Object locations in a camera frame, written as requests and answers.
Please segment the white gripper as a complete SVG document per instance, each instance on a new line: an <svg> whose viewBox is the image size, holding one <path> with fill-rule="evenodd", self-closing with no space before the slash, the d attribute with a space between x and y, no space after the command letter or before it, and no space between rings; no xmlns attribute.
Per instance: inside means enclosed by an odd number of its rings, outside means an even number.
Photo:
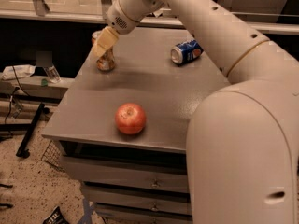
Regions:
<svg viewBox="0 0 299 224"><path fill-rule="evenodd" d="M116 0L107 12L107 23L101 31L93 33L93 53L102 57L111 49L120 35L131 33L150 13L163 5L158 0Z"/></svg>

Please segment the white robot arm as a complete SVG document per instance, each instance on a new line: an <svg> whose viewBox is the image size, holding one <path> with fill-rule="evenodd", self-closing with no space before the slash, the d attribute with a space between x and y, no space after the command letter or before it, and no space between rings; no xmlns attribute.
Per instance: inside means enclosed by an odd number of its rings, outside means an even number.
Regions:
<svg viewBox="0 0 299 224"><path fill-rule="evenodd" d="M116 0L94 51L162 6L230 82L188 126L193 224L298 224L299 62L212 0Z"/></svg>

